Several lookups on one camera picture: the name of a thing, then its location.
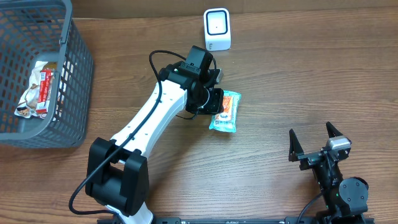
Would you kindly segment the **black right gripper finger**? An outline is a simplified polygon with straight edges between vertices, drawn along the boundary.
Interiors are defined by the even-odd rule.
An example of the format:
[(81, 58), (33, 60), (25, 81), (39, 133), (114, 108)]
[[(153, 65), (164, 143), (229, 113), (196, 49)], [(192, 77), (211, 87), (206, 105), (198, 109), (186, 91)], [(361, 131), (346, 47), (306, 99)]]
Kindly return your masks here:
[(304, 155), (304, 151), (293, 129), (290, 129), (289, 131), (289, 141), (290, 141), (289, 161), (290, 162), (298, 161), (299, 156)]
[(343, 134), (339, 132), (329, 121), (326, 122), (326, 130), (328, 132), (329, 138), (335, 138), (342, 136)]

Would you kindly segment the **teal tissue packet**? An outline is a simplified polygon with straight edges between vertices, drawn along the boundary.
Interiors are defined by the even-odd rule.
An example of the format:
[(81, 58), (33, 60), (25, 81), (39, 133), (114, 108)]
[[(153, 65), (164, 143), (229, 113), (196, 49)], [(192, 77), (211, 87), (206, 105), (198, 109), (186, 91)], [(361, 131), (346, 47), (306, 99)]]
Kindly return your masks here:
[(215, 116), (212, 116), (211, 123), (209, 125), (209, 129), (215, 129), (217, 131), (226, 132), (226, 133), (235, 133), (236, 132), (236, 117), (238, 113), (238, 106), (241, 100), (241, 94), (225, 90), (224, 96), (232, 96), (233, 97), (233, 107), (232, 107), (232, 118), (231, 121), (216, 121)]

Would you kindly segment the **orange white snack packet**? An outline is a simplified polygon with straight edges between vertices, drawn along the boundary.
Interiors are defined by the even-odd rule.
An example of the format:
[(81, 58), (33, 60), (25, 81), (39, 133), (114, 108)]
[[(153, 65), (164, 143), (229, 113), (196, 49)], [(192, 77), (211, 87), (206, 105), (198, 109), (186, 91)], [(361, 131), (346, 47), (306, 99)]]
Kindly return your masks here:
[(216, 121), (231, 121), (232, 118), (233, 97), (223, 97), (223, 111), (215, 116)]

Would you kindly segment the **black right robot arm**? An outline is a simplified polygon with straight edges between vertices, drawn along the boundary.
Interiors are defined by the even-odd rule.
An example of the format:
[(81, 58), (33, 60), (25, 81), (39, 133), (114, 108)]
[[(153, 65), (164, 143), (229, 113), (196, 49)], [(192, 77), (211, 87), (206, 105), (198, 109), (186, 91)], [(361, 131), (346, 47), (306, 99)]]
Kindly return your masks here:
[[(369, 185), (360, 177), (345, 179), (338, 163), (349, 157), (352, 142), (330, 122), (326, 123), (329, 139), (320, 151), (304, 153), (294, 130), (289, 131), (289, 161), (299, 161), (301, 170), (313, 171), (320, 193), (300, 212), (296, 223), (374, 223), (366, 218), (368, 211)], [(314, 217), (305, 217), (307, 209), (319, 198), (325, 201), (326, 209)]]

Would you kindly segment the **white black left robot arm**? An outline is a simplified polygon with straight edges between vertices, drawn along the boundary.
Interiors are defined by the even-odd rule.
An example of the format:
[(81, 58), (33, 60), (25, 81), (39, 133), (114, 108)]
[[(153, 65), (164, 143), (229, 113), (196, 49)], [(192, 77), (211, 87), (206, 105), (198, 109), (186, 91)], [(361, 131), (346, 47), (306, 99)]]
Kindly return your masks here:
[(111, 219), (98, 223), (155, 223), (146, 205), (147, 159), (167, 125), (186, 110), (193, 117), (223, 110), (222, 77), (212, 54), (193, 46), (187, 57), (155, 71), (156, 86), (139, 112), (111, 139), (90, 147), (85, 193), (105, 206)]

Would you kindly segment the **white barcode scanner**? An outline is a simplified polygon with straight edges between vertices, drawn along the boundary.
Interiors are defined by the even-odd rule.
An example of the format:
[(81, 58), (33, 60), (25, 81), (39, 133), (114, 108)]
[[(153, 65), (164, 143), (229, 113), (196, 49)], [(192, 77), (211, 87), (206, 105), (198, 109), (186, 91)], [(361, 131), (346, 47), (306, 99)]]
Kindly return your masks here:
[(208, 51), (231, 48), (231, 22), (226, 8), (207, 9), (203, 14), (205, 47)]

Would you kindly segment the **red snack bar in basket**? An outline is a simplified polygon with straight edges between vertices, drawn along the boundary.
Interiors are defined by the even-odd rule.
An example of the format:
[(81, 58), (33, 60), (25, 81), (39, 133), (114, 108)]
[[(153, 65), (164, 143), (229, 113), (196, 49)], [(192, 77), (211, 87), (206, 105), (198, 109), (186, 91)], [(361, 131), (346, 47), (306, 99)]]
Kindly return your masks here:
[(49, 92), (50, 92), (50, 82), (52, 80), (53, 72), (51, 69), (43, 69), (40, 72), (40, 88), (39, 88), (39, 97), (37, 100), (36, 113), (43, 114), (48, 111), (49, 105)]

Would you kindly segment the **white snack wrapper in basket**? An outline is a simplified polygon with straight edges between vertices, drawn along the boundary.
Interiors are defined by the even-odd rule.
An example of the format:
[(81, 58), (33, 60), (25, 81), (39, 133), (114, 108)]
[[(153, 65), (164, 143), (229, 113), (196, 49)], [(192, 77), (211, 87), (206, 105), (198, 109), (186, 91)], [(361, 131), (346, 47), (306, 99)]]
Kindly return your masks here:
[[(40, 72), (43, 69), (51, 69), (53, 72), (52, 80), (50, 82), (50, 92), (49, 92), (49, 105), (48, 111), (43, 114), (36, 113), (37, 100), (39, 97), (39, 88), (40, 88)], [(36, 117), (40, 119), (44, 119), (49, 112), (50, 99), (51, 99), (51, 91), (52, 91), (52, 83), (55, 79), (55, 69), (57, 68), (57, 62), (46, 62), (46, 61), (37, 61), (35, 67), (32, 69), (30, 77), (29, 77), (29, 86), (22, 94), (20, 101), (17, 105), (17, 108), (14, 111), (16, 116), (20, 116), (23, 118), (31, 118)]]

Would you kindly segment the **grey plastic mesh basket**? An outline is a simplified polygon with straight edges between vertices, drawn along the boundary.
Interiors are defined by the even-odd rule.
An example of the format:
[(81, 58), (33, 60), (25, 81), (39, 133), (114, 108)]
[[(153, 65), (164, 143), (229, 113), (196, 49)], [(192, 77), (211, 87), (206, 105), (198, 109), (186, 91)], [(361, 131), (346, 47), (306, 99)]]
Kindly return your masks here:
[[(94, 60), (73, 19), (70, 1), (1, 1), (1, 144), (24, 148), (81, 145)], [(55, 62), (48, 115), (16, 109), (39, 62)]]

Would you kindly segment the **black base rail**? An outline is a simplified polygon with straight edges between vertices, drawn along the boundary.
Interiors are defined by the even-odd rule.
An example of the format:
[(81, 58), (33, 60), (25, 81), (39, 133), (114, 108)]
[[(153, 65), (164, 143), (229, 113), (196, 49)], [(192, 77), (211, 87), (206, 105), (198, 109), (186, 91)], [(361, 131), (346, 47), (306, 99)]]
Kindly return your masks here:
[[(152, 223), (156, 224), (294, 224), (297, 223), (298, 217), (285, 217), (284, 219), (247, 219), (247, 220), (232, 220), (232, 219), (190, 219), (184, 220), (180, 218), (155, 218)], [(120, 218), (99, 219), (97, 224), (122, 224), (127, 223)], [(319, 223), (315, 217), (303, 217), (300, 224), (315, 224)], [(374, 224), (373, 218), (365, 218), (362, 222), (359, 218), (348, 218), (345, 221), (338, 221), (334, 219), (332, 223), (366, 223)]]

